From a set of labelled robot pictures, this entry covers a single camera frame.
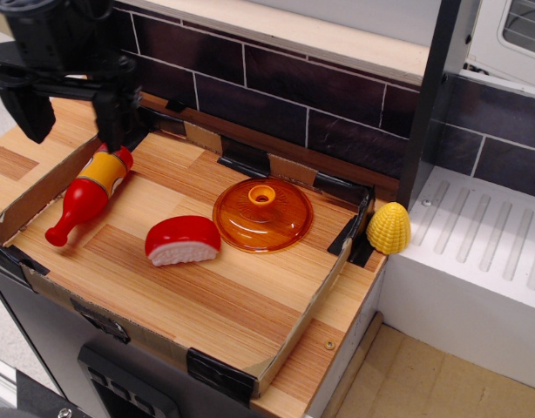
red toy sushi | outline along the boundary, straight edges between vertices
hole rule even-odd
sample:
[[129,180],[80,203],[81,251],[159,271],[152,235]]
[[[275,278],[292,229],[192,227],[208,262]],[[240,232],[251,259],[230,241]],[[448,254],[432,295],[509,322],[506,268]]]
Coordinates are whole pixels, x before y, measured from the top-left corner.
[[220,249],[217,226],[203,216],[163,220],[146,237],[146,255],[155,266],[211,260]]

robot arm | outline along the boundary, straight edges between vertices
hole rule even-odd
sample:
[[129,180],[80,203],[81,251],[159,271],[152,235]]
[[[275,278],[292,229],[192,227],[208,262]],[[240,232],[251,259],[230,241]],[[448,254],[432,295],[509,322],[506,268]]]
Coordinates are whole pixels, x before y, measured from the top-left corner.
[[91,101],[110,152],[136,127],[135,63],[98,34],[111,10],[112,0],[0,0],[15,38],[0,44],[0,97],[28,138],[41,143],[54,125],[50,97]]

wooden floor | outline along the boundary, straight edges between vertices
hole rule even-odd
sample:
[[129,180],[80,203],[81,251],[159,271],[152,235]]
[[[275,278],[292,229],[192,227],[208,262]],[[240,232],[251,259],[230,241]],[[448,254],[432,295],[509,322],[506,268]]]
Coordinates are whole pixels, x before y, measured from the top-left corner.
[[535,389],[382,325],[333,416],[531,418]]

white panel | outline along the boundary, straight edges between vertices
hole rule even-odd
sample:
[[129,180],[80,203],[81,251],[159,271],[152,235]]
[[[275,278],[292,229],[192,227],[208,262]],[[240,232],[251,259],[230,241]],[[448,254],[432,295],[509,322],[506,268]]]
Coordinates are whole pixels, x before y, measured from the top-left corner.
[[436,167],[410,220],[413,240],[386,266],[384,321],[535,387],[535,198]]
[[334,24],[430,46],[440,0],[250,0]]

yellow bottle label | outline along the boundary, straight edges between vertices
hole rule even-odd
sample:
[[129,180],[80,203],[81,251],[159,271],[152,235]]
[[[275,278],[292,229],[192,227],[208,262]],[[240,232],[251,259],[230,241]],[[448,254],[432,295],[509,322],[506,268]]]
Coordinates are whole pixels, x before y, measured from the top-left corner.
[[78,178],[90,179],[98,183],[110,198],[127,173],[125,163],[119,157],[102,151],[93,154],[93,158]]

